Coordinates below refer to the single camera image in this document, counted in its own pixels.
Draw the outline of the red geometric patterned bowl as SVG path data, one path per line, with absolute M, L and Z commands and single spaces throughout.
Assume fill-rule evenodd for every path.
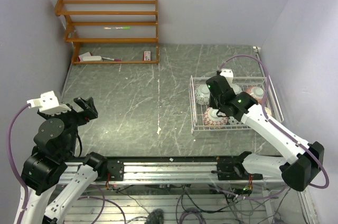
M 203 113 L 203 125 L 209 129 L 223 129 L 228 123 L 228 117 L 217 116 L 217 109 L 211 107 L 207 108 Z

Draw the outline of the blue patterned bowl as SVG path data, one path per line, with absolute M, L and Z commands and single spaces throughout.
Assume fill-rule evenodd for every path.
M 199 105 L 209 105 L 210 91 L 206 84 L 200 84 L 195 87 L 195 101 Z

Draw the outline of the pink floral patterned bowl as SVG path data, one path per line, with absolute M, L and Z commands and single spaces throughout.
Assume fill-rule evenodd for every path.
M 255 98 L 259 104 L 262 103 L 262 99 L 264 96 L 264 90 L 258 86 L 250 86 L 245 90 L 250 96 Z

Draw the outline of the black white leaf bowl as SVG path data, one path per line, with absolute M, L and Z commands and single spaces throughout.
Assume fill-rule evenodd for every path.
M 228 117 L 228 124 L 231 126 L 240 126 L 243 125 L 241 121 L 236 120 L 234 117 Z

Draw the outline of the brown lattice patterned bowl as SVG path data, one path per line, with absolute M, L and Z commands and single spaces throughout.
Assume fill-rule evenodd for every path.
M 268 116 L 272 116 L 272 112 L 268 107 L 265 107 L 265 112 Z

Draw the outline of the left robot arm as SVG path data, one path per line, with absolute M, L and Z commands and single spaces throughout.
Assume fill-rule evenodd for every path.
M 76 111 L 69 104 L 61 104 L 53 93 L 27 101 L 20 111 L 38 108 L 44 118 L 34 136 L 32 154 L 18 172 L 11 149 L 11 122 L 6 135 L 7 156 L 13 174 L 21 185 L 20 202 L 14 223 L 63 223 L 65 216 L 84 190 L 108 173 L 106 157 L 91 152 L 86 155 L 73 179 L 63 191 L 49 202 L 50 196 L 67 169 L 67 161 L 74 157 L 78 128 L 98 118 L 93 98 L 75 98 L 82 109 Z

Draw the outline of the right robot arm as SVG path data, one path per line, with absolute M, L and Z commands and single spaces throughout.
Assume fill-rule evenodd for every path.
M 249 126 L 268 141 L 281 157 L 261 156 L 247 153 L 243 160 L 233 166 L 234 176 L 245 179 L 250 174 L 262 174 L 281 178 L 295 191 L 304 191 L 312 181 L 324 172 L 324 146 L 309 143 L 292 133 L 273 117 L 247 92 L 236 94 L 227 79 L 217 74 L 206 81 L 212 108 Z

